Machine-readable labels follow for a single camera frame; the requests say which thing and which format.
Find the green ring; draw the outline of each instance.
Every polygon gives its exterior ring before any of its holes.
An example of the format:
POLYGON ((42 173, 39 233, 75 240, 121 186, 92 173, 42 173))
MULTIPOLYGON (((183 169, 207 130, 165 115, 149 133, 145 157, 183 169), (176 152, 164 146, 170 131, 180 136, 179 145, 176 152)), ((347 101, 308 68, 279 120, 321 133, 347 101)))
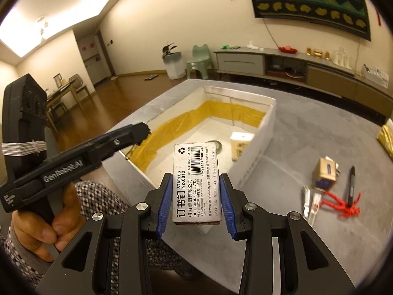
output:
POLYGON ((221 144, 221 142, 219 142, 217 140, 211 140, 211 141, 208 141, 208 142, 214 142, 216 144, 217 154, 221 153, 221 151, 223 150, 223 145, 221 144))

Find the white rubber band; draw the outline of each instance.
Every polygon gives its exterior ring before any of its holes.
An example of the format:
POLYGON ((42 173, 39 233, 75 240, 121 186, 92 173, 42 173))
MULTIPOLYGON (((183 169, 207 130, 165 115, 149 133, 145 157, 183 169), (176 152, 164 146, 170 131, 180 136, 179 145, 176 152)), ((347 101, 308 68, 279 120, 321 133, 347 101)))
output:
POLYGON ((31 141, 27 143, 2 143, 3 155, 25 156, 33 153, 40 153, 46 150, 46 142, 31 141))

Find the open cardboard box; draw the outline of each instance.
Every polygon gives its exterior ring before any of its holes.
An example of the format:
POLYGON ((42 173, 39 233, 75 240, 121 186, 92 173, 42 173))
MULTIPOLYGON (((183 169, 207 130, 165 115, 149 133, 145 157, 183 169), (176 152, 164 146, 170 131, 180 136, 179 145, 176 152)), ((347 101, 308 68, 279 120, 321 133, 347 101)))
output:
MULTIPOLYGON (((147 124, 152 134, 139 147, 121 150, 151 190, 165 173, 173 173, 174 145, 217 140, 219 173, 227 173, 240 188, 260 160, 273 134, 276 100, 233 89, 204 86, 165 110, 147 124), (231 158, 232 132, 254 133, 241 157, 231 158)), ((197 226, 206 233, 210 226, 197 226)))

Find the wall-mounted tv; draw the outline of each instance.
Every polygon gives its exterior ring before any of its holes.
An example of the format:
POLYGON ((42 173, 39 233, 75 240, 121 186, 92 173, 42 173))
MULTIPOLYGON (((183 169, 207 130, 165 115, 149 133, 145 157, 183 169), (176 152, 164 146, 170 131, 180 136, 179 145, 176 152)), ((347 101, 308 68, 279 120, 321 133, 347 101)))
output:
POLYGON ((365 0, 252 0, 255 17, 328 25, 371 41, 365 0))

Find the black pen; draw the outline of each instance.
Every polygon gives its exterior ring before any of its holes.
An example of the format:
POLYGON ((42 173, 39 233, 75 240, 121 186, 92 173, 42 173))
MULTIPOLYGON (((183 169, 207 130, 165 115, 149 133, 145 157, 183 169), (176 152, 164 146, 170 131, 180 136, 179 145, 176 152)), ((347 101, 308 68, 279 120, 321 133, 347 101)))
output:
POLYGON ((348 194, 348 202, 347 207, 350 208, 353 202, 353 195, 355 191, 355 166, 351 167, 351 171, 349 173, 350 181, 349 181, 349 194, 348 194))

